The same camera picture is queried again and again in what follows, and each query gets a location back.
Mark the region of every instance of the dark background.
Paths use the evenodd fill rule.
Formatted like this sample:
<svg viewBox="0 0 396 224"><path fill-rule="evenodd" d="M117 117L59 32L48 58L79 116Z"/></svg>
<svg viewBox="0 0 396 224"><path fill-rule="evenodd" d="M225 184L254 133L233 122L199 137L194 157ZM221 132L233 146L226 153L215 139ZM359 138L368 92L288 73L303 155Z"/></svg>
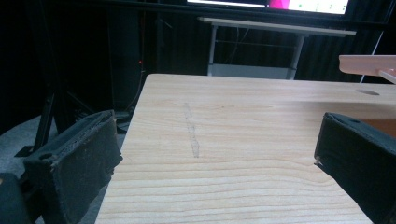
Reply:
<svg viewBox="0 0 396 224"><path fill-rule="evenodd" d="M183 0L148 2L185 4ZM343 20L394 24L393 3L350 0ZM56 4L49 9L49 29L65 86L97 111L111 108L132 113L140 87L151 73L206 75L211 27L198 21L197 15ZM347 26L343 29L356 30ZM296 79L360 81L360 76L339 71L338 55L372 54L381 31L365 28L357 31L356 36L345 38L309 36L304 42ZM46 79L37 57L34 33L24 1L1 1L0 134L42 111ZM240 41L245 33L240 29L238 36L236 29L219 28L218 39ZM395 54L395 37L394 32L384 32L375 54ZM295 39L293 34L249 30L244 41L290 47ZM215 63L282 67L290 64L292 55L292 48L245 45L238 46L229 59L234 47L219 44Z"/></svg>

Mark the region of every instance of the wooden board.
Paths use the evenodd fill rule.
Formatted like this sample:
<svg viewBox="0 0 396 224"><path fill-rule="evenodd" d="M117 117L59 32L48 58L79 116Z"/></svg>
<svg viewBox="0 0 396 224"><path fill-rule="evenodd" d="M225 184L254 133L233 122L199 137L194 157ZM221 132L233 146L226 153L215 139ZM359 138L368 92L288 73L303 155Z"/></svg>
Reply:
<svg viewBox="0 0 396 224"><path fill-rule="evenodd" d="M371 223L314 165L323 114L389 132L393 85L150 75L97 223Z"/></svg>

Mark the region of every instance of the wooden table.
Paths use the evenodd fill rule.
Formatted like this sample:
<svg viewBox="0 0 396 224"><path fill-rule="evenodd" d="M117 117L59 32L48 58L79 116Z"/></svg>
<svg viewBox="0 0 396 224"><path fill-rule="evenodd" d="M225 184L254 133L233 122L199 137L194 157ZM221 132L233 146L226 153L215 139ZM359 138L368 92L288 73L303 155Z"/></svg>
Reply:
<svg viewBox="0 0 396 224"><path fill-rule="evenodd" d="M396 87L150 75L97 223L371 223L314 165L327 111L395 133Z"/></svg>

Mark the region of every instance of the wood grain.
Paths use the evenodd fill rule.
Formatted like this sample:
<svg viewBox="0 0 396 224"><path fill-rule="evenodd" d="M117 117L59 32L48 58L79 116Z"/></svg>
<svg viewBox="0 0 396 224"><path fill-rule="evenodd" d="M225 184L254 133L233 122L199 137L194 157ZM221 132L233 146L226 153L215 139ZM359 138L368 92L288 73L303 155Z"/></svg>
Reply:
<svg viewBox="0 0 396 224"><path fill-rule="evenodd" d="M395 96L392 85L150 75L97 223L370 223L314 151L325 112L396 120Z"/></svg>

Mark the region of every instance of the computer monitor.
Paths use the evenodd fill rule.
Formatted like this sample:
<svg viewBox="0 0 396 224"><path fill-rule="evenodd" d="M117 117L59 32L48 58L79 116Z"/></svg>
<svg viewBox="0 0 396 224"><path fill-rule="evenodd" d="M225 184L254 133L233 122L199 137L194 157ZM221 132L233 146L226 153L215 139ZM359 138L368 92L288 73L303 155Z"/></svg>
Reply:
<svg viewBox="0 0 396 224"><path fill-rule="evenodd" d="M248 7L344 15L348 0L187 0L191 4L217 7Z"/></svg>

